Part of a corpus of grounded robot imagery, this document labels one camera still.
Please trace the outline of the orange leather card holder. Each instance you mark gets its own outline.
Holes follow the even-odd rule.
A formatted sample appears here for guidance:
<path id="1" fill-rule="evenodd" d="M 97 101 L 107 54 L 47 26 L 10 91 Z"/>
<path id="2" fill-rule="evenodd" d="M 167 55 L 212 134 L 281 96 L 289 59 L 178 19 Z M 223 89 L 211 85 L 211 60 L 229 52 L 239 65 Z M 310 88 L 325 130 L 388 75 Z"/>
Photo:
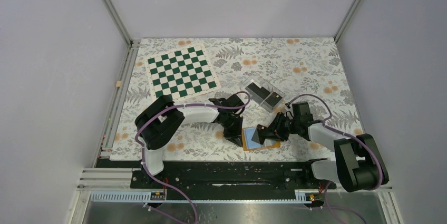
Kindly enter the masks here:
<path id="1" fill-rule="evenodd" d="M 242 148 L 244 151 L 274 149 L 280 146 L 279 141 L 272 139 L 264 139 L 262 141 L 255 127 L 243 128 L 242 130 Z"/>

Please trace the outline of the clear plastic card box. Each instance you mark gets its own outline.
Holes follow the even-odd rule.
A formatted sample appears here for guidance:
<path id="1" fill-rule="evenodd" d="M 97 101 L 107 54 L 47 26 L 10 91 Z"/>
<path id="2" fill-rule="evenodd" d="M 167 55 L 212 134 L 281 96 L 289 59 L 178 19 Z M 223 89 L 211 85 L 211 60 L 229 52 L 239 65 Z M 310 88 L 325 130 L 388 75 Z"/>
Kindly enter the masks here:
<path id="1" fill-rule="evenodd" d="M 273 112 L 285 97 L 283 91 L 262 77 L 249 77 L 243 81 L 242 87 L 267 112 Z"/>

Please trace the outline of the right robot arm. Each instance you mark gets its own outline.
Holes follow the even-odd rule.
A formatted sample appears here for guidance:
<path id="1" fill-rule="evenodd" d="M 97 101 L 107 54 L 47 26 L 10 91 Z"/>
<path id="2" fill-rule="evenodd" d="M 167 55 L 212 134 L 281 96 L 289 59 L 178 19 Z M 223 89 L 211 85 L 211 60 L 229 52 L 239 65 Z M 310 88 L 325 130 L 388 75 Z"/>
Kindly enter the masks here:
<path id="1" fill-rule="evenodd" d="M 335 154 L 333 161 L 314 159 L 302 174 L 304 185 L 315 188 L 323 180 L 339 183 L 347 192 L 375 190 L 389 182 L 377 144 L 370 134 L 350 135 L 315 120 L 307 102 L 294 103 L 292 116 L 277 113 L 268 126 L 257 125 L 252 141 L 287 141 L 291 135 L 318 143 Z"/>

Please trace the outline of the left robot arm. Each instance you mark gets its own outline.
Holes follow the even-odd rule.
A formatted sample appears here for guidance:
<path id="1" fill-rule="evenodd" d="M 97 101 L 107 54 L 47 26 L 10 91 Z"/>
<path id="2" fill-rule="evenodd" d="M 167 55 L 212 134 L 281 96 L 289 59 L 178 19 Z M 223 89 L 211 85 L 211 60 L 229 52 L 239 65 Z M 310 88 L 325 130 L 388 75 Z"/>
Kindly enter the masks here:
<path id="1" fill-rule="evenodd" d="M 223 128 L 223 137 L 242 147 L 242 113 L 250 100 L 243 102 L 237 92 L 228 98 L 211 98 L 204 103 L 175 102 L 169 95 L 157 98 L 135 119 L 136 142 L 142 148 L 143 181 L 152 188 L 163 183 L 163 148 L 177 130 L 186 124 L 214 123 Z"/>

